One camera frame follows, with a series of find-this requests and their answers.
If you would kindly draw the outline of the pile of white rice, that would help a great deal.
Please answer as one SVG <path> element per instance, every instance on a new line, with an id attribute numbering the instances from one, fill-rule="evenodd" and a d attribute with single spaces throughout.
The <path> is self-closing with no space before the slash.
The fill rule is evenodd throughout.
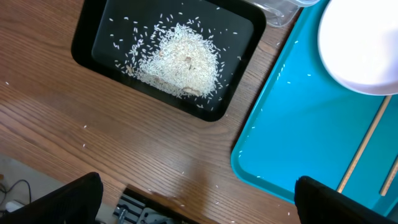
<path id="1" fill-rule="evenodd" d="M 205 34 L 197 17 L 179 23 L 161 13 L 152 26 L 133 22 L 132 44 L 113 65 L 123 75 L 213 112 L 229 87 L 231 47 L 215 44 L 220 35 L 214 29 Z"/>

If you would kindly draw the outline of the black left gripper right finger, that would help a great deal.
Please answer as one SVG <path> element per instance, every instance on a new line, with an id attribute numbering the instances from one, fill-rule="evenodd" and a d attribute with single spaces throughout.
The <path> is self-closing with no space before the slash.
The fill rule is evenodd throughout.
<path id="1" fill-rule="evenodd" d="M 296 181 L 294 203 L 301 224 L 397 224 L 309 176 Z"/>

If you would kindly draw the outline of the large white plate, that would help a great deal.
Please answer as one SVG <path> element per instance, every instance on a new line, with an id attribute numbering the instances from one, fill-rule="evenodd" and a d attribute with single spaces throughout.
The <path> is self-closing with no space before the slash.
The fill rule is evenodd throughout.
<path id="1" fill-rule="evenodd" d="M 397 0 L 331 0 L 320 20 L 318 51 L 343 87 L 397 94 Z"/>

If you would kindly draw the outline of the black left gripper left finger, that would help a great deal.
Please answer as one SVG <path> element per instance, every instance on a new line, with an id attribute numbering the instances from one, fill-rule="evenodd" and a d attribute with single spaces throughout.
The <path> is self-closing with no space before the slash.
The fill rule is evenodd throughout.
<path id="1" fill-rule="evenodd" d="M 93 224 L 103 198 L 100 175 L 90 172 L 1 218 L 1 224 Z"/>

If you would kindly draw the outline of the wooden chopstick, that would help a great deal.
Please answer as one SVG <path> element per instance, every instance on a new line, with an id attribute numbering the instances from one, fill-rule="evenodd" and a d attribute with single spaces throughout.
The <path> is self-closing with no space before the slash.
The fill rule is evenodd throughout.
<path id="1" fill-rule="evenodd" d="M 379 122 L 380 122 L 380 120 L 381 120 L 381 118 L 382 118 L 382 116 L 383 116 L 383 114 L 384 114 L 384 112 L 385 112 L 385 110 L 386 110 L 391 98 L 392 98 L 392 95 L 388 95 L 388 96 L 384 97 L 381 106 L 379 107 L 379 109 L 378 109 L 378 111 L 377 111 L 377 113 L 376 113 L 376 115 L 375 115 L 375 117 L 374 117 L 369 129 L 367 130 L 367 132 L 366 132 L 361 144 L 359 145 L 358 150 L 356 151 L 352 161 L 350 162 L 350 164 L 348 166 L 348 169 L 346 170 L 346 172 L 345 172 L 345 174 L 344 174 L 344 176 L 343 176 L 343 178 L 342 178 L 342 180 L 341 180 L 341 182 L 340 182 L 340 184 L 339 184 L 339 186 L 337 188 L 337 192 L 339 192 L 339 193 L 343 192 L 346 184 L 349 181 L 349 178 L 351 177 L 351 174 L 353 173 L 353 171 L 354 171 L 357 163 L 359 162 L 359 160 L 360 160 L 360 158 L 361 158 L 366 146 L 368 145 L 368 142 L 370 141 L 371 136 L 373 135 L 377 125 L 379 124 Z"/>
<path id="2" fill-rule="evenodd" d="M 389 187 L 392 184 L 392 181 L 394 180 L 394 177 L 396 176 L 397 164 L 398 164 L 398 161 L 397 161 L 397 159 L 395 159 L 395 161 L 394 161 L 394 163 L 393 163 L 393 165 L 392 165 L 392 167 L 391 167 L 391 169 L 390 169 L 390 171 L 389 171 L 389 173 L 387 175 L 387 178 L 385 179 L 385 181 L 384 181 L 384 183 L 382 185 L 381 191 L 379 193 L 382 197 L 384 197 L 387 194 L 387 192 L 389 190 Z"/>

